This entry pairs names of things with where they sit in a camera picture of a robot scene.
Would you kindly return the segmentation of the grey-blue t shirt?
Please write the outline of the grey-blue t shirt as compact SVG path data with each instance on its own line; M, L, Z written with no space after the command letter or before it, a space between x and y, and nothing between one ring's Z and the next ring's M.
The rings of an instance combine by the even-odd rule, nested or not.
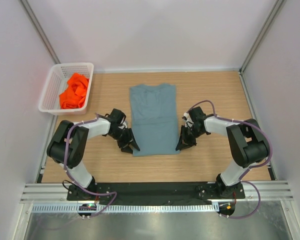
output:
M129 89L131 128L140 150L134 157L176 155L179 124L173 84L140 84Z

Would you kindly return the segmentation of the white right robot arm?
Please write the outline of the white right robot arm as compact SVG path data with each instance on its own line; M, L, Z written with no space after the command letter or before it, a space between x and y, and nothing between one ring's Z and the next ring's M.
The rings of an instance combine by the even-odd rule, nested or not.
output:
M204 134L216 133L228 139L232 162L216 177L213 196L232 197L248 171L272 156L272 147L253 118L229 120L213 113L207 115L199 106L190 108L182 118L185 124L180 129L177 151L195 146L197 138Z

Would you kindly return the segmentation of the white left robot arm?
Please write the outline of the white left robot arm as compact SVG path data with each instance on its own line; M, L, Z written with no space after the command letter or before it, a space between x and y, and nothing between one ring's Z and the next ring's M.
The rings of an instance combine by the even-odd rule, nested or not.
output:
M97 114L92 120L71 122L63 120L58 125L47 147L46 154L63 167L72 184L84 193L92 196L107 196L98 193L95 178L83 163L83 156L88 139L98 136L110 136L123 153L139 151L133 130L128 127L126 115L114 108L106 115Z

